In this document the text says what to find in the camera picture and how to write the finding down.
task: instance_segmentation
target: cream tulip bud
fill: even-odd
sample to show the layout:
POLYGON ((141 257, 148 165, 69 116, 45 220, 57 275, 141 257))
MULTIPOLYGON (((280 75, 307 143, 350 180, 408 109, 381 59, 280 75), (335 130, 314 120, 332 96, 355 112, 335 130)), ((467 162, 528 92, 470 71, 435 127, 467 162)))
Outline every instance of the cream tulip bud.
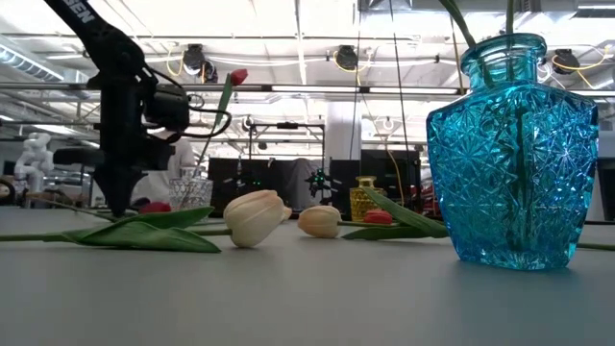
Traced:
POLYGON ((290 218, 290 215, 292 215, 292 209, 289 207, 284 207, 284 215, 282 217, 282 222, 288 220, 290 218))
POLYGON ((315 237, 335 238, 339 235, 337 223, 342 220, 339 210, 330 206, 317 206, 299 214, 298 226, 305 233, 315 237))
POLYGON ((232 200, 224 209, 224 221, 232 230, 233 244, 249 248, 261 243, 280 225, 283 213, 278 193, 262 190, 232 200))

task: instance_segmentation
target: table surface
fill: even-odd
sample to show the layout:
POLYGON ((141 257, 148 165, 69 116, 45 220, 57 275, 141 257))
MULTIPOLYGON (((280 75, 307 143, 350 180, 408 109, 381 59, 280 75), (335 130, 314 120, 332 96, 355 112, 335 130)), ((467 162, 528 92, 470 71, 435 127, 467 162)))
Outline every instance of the table surface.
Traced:
MULTIPOLYGON (((0 208, 0 234, 97 220, 0 208)), ((0 345, 613 344, 615 253, 517 272, 461 262, 447 240, 316 239, 294 222, 256 249, 213 241, 222 254, 2 243, 0 345)))

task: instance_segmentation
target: red object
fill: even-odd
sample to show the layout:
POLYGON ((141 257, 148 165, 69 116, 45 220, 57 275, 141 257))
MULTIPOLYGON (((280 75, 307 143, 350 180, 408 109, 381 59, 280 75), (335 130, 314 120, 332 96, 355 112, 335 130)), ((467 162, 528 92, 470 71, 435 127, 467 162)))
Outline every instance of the red object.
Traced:
POLYGON ((245 68, 231 72, 231 83, 233 84, 233 87, 241 86, 246 78, 248 78, 248 70, 245 68))
POLYGON ((363 217, 363 222, 390 225, 393 223, 393 216, 388 211, 369 210, 363 217))
POLYGON ((152 202, 148 205, 145 205, 140 210, 138 210, 138 213, 170 212, 170 211, 171 211, 171 206, 169 206, 168 203, 152 202))

